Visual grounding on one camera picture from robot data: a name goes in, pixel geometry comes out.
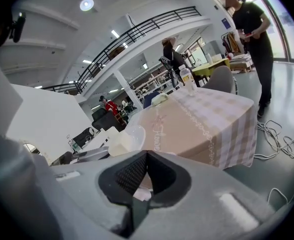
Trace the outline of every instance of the plastic bottle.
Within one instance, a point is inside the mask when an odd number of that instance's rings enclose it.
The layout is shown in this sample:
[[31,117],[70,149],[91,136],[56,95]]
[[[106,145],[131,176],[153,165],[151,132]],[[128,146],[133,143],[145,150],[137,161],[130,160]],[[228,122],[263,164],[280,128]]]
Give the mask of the plastic bottle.
[[197,86],[195,84],[195,80],[193,78],[191,71],[188,68],[186,68],[185,65],[181,65],[179,67],[179,69],[180,69],[180,73],[179,73],[180,77],[181,77],[183,83],[185,84],[189,95],[190,96],[195,95],[196,90],[197,90]]

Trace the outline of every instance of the beige tablecloth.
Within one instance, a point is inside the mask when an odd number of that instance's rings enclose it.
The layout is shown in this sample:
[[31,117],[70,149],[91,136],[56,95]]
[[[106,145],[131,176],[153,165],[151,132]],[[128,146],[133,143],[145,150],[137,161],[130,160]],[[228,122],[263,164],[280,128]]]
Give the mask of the beige tablecloth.
[[189,96],[185,88],[160,105],[135,114],[127,127],[146,131],[143,150],[174,153],[225,169],[251,166],[257,139],[257,114],[251,99],[198,88]]

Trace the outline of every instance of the sneaker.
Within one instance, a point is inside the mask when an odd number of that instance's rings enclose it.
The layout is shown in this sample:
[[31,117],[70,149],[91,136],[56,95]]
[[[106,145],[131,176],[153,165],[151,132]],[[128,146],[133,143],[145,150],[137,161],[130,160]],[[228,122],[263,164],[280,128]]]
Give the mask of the sneaker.
[[261,118],[263,117],[264,113],[265,113],[265,106],[260,106],[257,112],[257,116]]
[[271,101],[267,101],[266,102],[266,107],[269,105],[271,103]]

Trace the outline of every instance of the railing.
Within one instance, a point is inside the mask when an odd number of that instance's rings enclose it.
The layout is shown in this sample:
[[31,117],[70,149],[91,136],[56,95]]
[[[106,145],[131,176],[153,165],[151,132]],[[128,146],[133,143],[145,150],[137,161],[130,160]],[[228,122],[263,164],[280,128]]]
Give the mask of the railing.
[[77,95],[82,93],[82,89],[79,87],[76,81],[73,83],[63,83],[63,84],[48,86],[42,89],[57,92],[57,93],[70,94],[70,95]]
[[[88,67],[80,75],[78,81],[70,84],[71,88],[73,88],[73,90],[75,90],[76,88],[78,90],[78,93],[81,93],[82,90],[84,90],[84,88],[86,87],[87,82],[91,82],[91,79],[94,78],[101,70],[103,70],[108,62],[110,62],[113,58],[124,51],[127,47],[138,41],[140,38],[146,36],[148,32],[155,29],[160,29],[163,25],[166,25],[168,23],[182,21],[183,19],[194,16],[201,16],[196,7],[185,7],[159,14],[132,27],[131,29],[120,35],[116,40],[107,45],[107,47],[103,49],[88,65]],[[67,85],[69,84],[59,84],[43,89],[52,89],[51,91],[57,92],[57,87],[67,88]]]

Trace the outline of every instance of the red jacket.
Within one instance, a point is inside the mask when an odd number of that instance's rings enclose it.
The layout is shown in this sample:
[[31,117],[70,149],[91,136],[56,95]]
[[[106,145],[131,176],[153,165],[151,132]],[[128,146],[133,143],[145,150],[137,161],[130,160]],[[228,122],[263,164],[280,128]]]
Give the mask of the red jacket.
[[105,104],[105,109],[107,111],[111,109],[114,116],[116,116],[118,114],[117,105],[115,103],[113,103],[112,101],[108,101]]

